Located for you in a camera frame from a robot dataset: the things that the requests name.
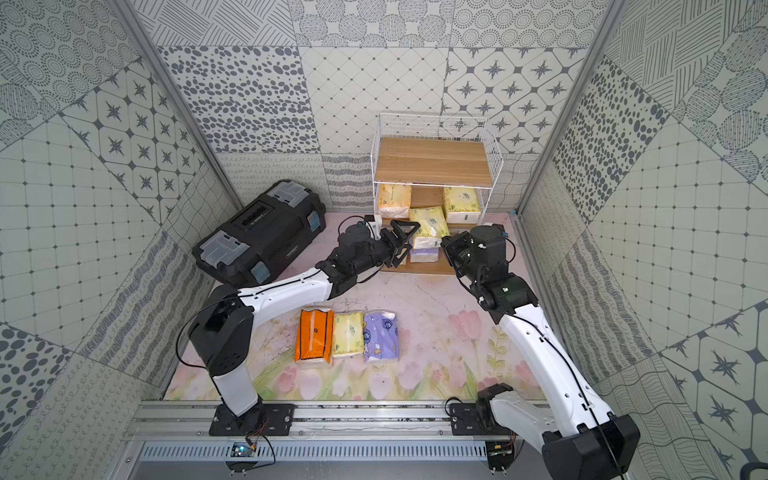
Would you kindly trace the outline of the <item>yellow tissue pack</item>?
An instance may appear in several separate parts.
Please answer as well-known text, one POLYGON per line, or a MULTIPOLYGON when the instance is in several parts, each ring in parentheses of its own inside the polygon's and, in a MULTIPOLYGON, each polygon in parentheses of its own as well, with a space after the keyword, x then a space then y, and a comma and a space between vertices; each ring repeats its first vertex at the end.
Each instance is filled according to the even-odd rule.
POLYGON ((404 184, 379 185, 377 213, 389 219, 407 219, 412 203, 412 187, 404 184))

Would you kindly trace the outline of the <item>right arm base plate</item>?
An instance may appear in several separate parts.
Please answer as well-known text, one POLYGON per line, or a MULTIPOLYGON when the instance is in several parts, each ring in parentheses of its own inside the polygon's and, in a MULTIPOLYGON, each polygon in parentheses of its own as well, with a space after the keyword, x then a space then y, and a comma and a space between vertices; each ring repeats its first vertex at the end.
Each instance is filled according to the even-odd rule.
POLYGON ((450 402, 445 405, 453 436, 510 437, 513 432, 489 419, 483 419, 474 403, 450 402))

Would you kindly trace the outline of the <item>purple dog tissue pack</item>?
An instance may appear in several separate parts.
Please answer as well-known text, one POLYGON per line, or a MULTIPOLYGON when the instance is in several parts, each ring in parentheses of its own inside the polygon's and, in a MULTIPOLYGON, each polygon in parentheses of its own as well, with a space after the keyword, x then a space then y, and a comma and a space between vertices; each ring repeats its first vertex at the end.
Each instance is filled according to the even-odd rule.
POLYGON ((398 320, 394 312, 374 310, 364 315, 364 358, 366 362, 390 362, 399 359, 398 320))

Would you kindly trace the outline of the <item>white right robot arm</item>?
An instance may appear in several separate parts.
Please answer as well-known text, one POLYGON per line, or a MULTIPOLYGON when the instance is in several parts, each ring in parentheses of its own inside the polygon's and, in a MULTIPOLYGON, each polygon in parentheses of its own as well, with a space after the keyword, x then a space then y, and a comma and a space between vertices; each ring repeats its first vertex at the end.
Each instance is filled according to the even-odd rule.
POLYGON ((509 269, 499 224, 447 236, 441 248, 460 284, 521 353, 547 400, 542 409, 510 386, 481 391, 481 414, 542 456, 554 479, 626 478, 640 432, 592 389, 550 327, 533 290, 509 269))

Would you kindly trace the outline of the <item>orange tissue pack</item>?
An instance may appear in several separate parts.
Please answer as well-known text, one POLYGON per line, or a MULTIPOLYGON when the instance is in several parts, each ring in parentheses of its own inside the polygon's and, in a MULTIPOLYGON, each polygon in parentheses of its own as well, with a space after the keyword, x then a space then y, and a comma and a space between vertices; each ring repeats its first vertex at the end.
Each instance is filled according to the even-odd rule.
POLYGON ((294 351, 294 361, 300 368, 331 367, 333 329, 333 311, 301 311, 294 351))

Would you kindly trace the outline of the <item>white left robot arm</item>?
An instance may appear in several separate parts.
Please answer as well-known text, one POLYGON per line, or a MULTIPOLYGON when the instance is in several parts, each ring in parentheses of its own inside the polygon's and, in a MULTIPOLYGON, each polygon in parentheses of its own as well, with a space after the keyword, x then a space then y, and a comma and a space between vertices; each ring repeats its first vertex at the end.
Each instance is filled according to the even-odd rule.
POLYGON ((246 367, 256 328, 286 312, 343 295, 371 269, 398 267, 419 228, 415 221, 392 220, 374 237, 372 227, 357 223, 339 235, 327 259, 301 274, 212 294, 190 318, 187 336, 227 413, 241 420, 259 411, 261 398, 246 367))

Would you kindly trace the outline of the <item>yellow-green tissue pack top shelf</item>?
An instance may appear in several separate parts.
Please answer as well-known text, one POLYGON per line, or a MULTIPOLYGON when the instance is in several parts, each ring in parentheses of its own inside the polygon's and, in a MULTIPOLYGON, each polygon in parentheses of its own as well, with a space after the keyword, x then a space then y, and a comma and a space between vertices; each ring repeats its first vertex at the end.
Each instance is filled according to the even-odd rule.
POLYGON ((364 313, 337 313, 334 317, 332 356, 349 357, 364 351, 364 313))

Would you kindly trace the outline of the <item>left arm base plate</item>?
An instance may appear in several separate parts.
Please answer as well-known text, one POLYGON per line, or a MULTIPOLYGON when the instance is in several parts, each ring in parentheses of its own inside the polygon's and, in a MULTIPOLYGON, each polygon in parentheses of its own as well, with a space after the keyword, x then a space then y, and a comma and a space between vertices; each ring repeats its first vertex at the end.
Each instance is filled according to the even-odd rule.
POLYGON ((237 416, 225 404, 220 404, 209 428, 212 437, 245 437, 265 434, 267 437, 285 437, 290 434, 295 404, 258 403, 237 416))

